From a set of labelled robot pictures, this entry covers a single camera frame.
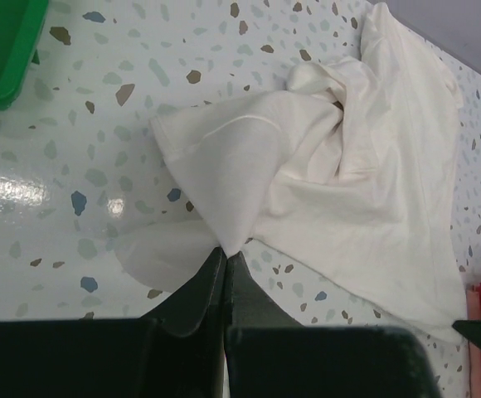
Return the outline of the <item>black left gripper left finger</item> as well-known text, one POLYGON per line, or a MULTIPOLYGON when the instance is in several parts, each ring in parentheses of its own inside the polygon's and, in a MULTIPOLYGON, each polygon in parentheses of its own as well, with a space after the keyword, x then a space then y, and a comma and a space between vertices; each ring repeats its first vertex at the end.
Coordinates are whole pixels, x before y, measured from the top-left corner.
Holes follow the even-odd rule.
POLYGON ((221 397, 226 256, 215 248, 197 273, 143 319, 153 324, 142 397, 221 397))

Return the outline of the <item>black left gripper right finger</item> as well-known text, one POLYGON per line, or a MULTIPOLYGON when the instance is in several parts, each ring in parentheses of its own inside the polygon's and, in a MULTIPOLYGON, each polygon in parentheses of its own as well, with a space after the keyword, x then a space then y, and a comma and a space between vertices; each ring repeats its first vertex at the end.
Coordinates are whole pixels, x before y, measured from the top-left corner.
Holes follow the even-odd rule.
POLYGON ((306 329, 253 280, 245 257, 227 261, 226 364, 232 397, 300 397, 306 329))

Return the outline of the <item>white printed t shirt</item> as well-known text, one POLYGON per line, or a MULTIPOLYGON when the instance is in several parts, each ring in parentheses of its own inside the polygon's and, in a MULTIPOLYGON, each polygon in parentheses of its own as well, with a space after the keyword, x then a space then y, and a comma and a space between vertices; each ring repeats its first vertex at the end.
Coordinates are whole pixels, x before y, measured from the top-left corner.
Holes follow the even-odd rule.
POLYGON ((124 269, 172 292, 214 248, 232 257, 257 240, 460 343, 449 227, 462 95, 384 3, 366 14, 360 51, 294 66, 284 90, 155 116, 166 168, 199 217, 120 236, 124 269))

